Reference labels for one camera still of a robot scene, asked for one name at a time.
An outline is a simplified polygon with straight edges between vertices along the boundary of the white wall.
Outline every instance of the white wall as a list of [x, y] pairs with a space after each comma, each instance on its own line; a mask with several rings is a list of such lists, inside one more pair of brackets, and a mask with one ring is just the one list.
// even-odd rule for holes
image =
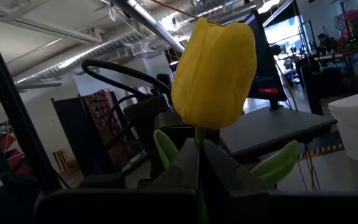
[[[27, 112], [34, 124], [35, 130], [44, 146], [53, 167], [59, 171], [52, 152], [63, 149], [67, 158], [73, 157], [73, 151], [68, 143], [62, 125], [50, 101], [76, 97], [78, 94], [72, 75], [62, 76], [62, 86], [27, 90], [21, 93]], [[6, 115], [0, 110], [0, 123], [6, 121]]]
[[[135, 59], [131, 62], [128, 62], [126, 64], [124, 64], [124, 66], [128, 67], [128, 68], [133, 68], [135, 70], [138, 70], [140, 72], [143, 72], [144, 74], [147, 74], [147, 75], [151, 75], [148, 71], [147, 71], [147, 67], [146, 67], [146, 62], [145, 62], [145, 58], [138, 58], [138, 59]], [[132, 77], [127, 77], [127, 85], [131, 85], [131, 86], [148, 86], [150, 85], [149, 83], [147, 82], [144, 82], [142, 80], [139, 80], [139, 79], [136, 79], [136, 78], [132, 78]]]
[[156, 77], [159, 73], [168, 74], [172, 77], [172, 71], [169, 68], [168, 60], [164, 52], [157, 57], [146, 58], [145, 67], [147, 73], [153, 77]]
[[[114, 72], [114, 71], [110, 71], [110, 70], [101, 68], [100, 74], [105, 77], [108, 77], [114, 81], [120, 82], [120, 83], [127, 82], [126, 77], [123, 74], [118, 73], [118, 72]], [[87, 74], [74, 75], [73, 78], [77, 85], [78, 93], [81, 96], [90, 95], [90, 94], [96, 93], [97, 91], [103, 90], [103, 89], [108, 89], [108, 90], [113, 91], [116, 94], [118, 99], [125, 96], [124, 90], [117, 88], [115, 86], [109, 85], [105, 82], [99, 81], [99, 80], [91, 77], [90, 75], [87, 75]]]
[[[340, 32], [335, 28], [334, 17], [342, 14], [340, 2], [330, 4], [330, 0], [315, 0], [309, 3], [309, 0], [296, 0], [299, 12], [306, 22], [311, 20], [313, 26], [314, 37], [318, 44], [317, 36], [324, 33], [323, 26], [325, 26], [328, 35], [331, 37], [339, 37]], [[355, 9], [358, 6], [358, 0], [349, 0], [347, 10]], [[306, 32], [309, 40], [312, 41], [311, 30], [306, 26]]]

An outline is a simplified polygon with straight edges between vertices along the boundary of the tulip petal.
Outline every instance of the tulip petal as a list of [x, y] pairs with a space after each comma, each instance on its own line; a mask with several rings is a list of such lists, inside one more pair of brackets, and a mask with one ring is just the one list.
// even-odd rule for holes
[[255, 71], [254, 34], [248, 25], [220, 27], [200, 18], [178, 64], [174, 107], [185, 123], [226, 127], [240, 116]]
[[246, 24], [231, 24], [219, 33], [204, 55], [190, 93], [191, 107], [185, 113], [188, 119], [183, 119], [204, 128], [223, 128], [240, 116], [254, 79], [253, 32]]
[[207, 27], [205, 18], [198, 19], [185, 51], [179, 60], [175, 78], [173, 79], [171, 96], [174, 107], [182, 118], [185, 116], [184, 111], [186, 110], [187, 99], [190, 97], [193, 79], [195, 79], [191, 71], [196, 69], [197, 64], [192, 62], [202, 55], [200, 42], [203, 42], [205, 38]]

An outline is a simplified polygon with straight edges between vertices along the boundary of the ceiling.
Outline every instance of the ceiling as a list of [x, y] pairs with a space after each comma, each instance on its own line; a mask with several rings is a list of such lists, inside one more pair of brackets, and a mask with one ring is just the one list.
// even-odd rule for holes
[[[20, 19], [59, 26], [72, 31], [85, 27], [80, 31], [82, 33], [87, 33], [88, 30], [95, 27], [110, 33], [118, 27], [117, 23], [121, 22], [110, 20], [104, 9], [104, 3], [99, 0], [0, 0], [0, 7], [15, 11], [29, 2], [37, 1], [44, 3], [20, 16]], [[144, 5], [150, 10], [157, 6], [156, 3], [149, 0], [144, 0]], [[63, 38], [48, 45], [59, 38], [56, 35], [0, 21], [0, 51], [13, 76], [83, 44]]]

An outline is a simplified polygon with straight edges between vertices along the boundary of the ceiling pipe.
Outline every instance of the ceiling pipe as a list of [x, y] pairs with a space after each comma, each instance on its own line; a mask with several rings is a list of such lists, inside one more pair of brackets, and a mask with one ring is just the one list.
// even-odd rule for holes
[[4, 16], [4, 21], [12, 21], [18, 17], [22, 17], [23, 15], [26, 15], [27, 13], [33, 11], [34, 9], [37, 9], [38, 7], [42, 6], [43, 4], [47, 3], [50, 0], [32, 0], [28, 3], [26, 3], [22, 7], [18, 7], [15, 11], [9, 13], [8, 15]]
[[21, 90], [31, 90], [31, 89], [38, 89], [38, 88], [50, 88], [50, 87], [58, 87], [61, 86], [62, 83], [54, 83], [54, 82], [50, 82], [50, 83], [34, 83], [34, 84], [30, 84], [30, 85], [16, 85], [17, 90], [21, 91]]
[[278, 7], [276, 11], [273, 12], [269, 18], [266, 19], [266, 21], [263, 23], [264, 27], [266, 27], [270, 22], [272, 22], [284, 9], [286, 9], [293, 0], [286, 0], [281, 6]]
[[[204, 16], [210, 16], [213, 14], [219, 13], [218, 11], [214, 11], [212, 9], [216, 9], [217, 7], [222, 8], [223, 4], [234, 5], [234, 4], [242, 4], [243, 1], [233, 0], [229, 2], [222, 2], [219, 0], [210, 0], [204, 7], [204, 11], [210, 11]], [[199, 10], [194, 11], [194, 7], [189, 6], [188, 0], [182, 0], [175, 2], [174, 6], [184, 10], [186, 12], [190, 12], [192, 14], [201, 13]], [[158, 15], [157, 18], [162, 19], [167, 16], [166, 8], [158, 7], [153, 11], [153, 15]], [[183, 30], [186, 30], [187, 34], [190, 34], [192, 29], [194, 28], [195, 23], [190, 22], [188, 16], [184, 16], [181, 14], [176, 14], [174, 17], [177, 23], [181, 23], [184, 27]], [[133, 44], [140, 41], [151, 41], [152, 38], [155, 38], [145, 27], [141, 27], [138, 32], [133, 31], [127, 25], [120, 26], [116, 29], [116, 32], [112, 32], [108, 35], [104, 36], [105, 42], [96, 46], [89, 45], [81, 45], [74, 49], [71, 49], [65, 53], [62, 53], [54, 58], [51, 58], [43, 63], [40, 63], [25, 72], [21, 73], [18, 76], [14, 77], [15, 84], [18, 83], [33, 83], [39, 82], [41, 78], [50, 78], [50, 77], [58, 77], [60, 75], [64, 75], [66, 73], [72, 72], [74, 69], [78, 68], [84, 59], [103, 59], [118, 62], [120, 58], [124, 57], [123, 55], [127, 55], [127, 51], [124, 47], [124, 44]], [[165, 41], [158, 39], [156, 42], [156, 47], [153, 47], [154, 50], [161, 50], [167, 46]]]
[[[109, 17], [109, 16], [103, 16], [102, 18], [97, 19], [97, 20], [95, 20], [95, 21], [93, 21], [93, 22], [91, 22], [91, 23], [89, 23], [89, 24], [83, 26], [83, 27], [77, 29], [76, 31], [81, 31], [81, 30], [83, 30], [83, 29], [86, 29], [86, 28], [92, 26], [93, 24], [96, 24], [96, 23], [98, 23], [98, 22], [100, 22], [100, 21], [103, 21], [103, 20], [107, 19], [108, 17]], [[38, 51], [38, 50], [44, 49], [44, 48], [46, 48], [46, 47], [48, 47], [48, 46], [51, 46], [52, 44], [54, 44], [54, 43], [56, 43], [56, 42], [58, 42], [58, 41], [60, 41], [60, 40], [62, 40], [62, 39], [63, 39], [63, 38], [58, 38], [58, 39], [56, 39], [56, 40], [54, 40], [54, 41], [51, 41], [51, 42], [49, 42], [49, 43], [47, 43], [47, 44], [44, 44], [43, 46], [37, 47], [36, 49], [31, 50], [31, 51], [25, 53], [24, 55], [20, 55], [20, 56], [18, 56], [18, 57], [16, 57], [16, 58], [14, 58], [14, 59], [12, 59], [12, 60], [6, 62], [6, 65], [7, 65], [8, 68], [9, 68], [9, 64], [14, 63], [15, 61], [17, 61], [17, 60], [19, 60], [19, 59], [21, 59], [21, 58], [24, 58], [24, 57], [26, 57], [26, 56], [28, 56], [28, 55], [30, 55], [30, 54], [32, 54], [32, 53]]]
[[113, 4], [120, 7], [124, 12], [132, 18], [146, 26], [153, 33], [157, 34], [161, 39], [169, 43], [175, 50], [183, 53], [185, 48], [175, 40], [171, 33], [169, 33], [153, 16], [135, 0], [111, 0]]
[[232, 22], [238, 22], [245, 19], [253, 10], [256, 9], [254, 2], [247, 3], [243, 6], [237, 7], [229, 12], [224, 12], [209, 19], [214, 22], [219, 22], [222, 25], [227, 25]]
[[54, 35], [56, 37], [62, 37], [66, 39], [71, 39], [82, 44], [100, 44], [103, 40], [101, 38], [92, 37], [90, 35], [73, 31], [64, 27], [44, 24], [41, 22], [36, 22], [30, 19], [19, 19], [15, 18], [11, 21], [6, 21], [4, 16], [10, 14], [12, 11], [0, 6], [0, 22], [6, 24], [14, 25], [17, 27], [29, 29], [36, 32], [42, 32], [44, 34]]

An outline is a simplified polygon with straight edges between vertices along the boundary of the black panel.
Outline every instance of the black panel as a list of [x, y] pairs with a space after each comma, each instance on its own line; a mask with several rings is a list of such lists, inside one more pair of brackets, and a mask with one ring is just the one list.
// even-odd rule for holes
[[0, 223], [33, 223], [40, 185], [31, 177], [15, 176], [0, 147]]
[[210, 141], [204, 142], [200, 156], [201, 184], [208, 186], [203, 187], [203, 192], [209, 222], [261, 223], [267, 207], [265, 198], [276, 189]]
[[254, 31], [257, 54], [256, 74], [248, 97], [285, 101], [287, 97], [278, 76], [275, 59], [267, 42], [265, 29], [260, 21], [258, 12], [255, 11], [250, 14], [244, 22]]
[[15, 136], [28, 162], [42, 183], [45, 194], [49, 194], [62, 186], [48, 159], [48, 155], [35, 131], [34, 125], [16, 89], [12, 76], [0, 53], [0, 101], [6, 116], [15, 130]]
[[54, 101], [53, 105], [83, 175], [113, 173], [116, 169], [81, 98]]

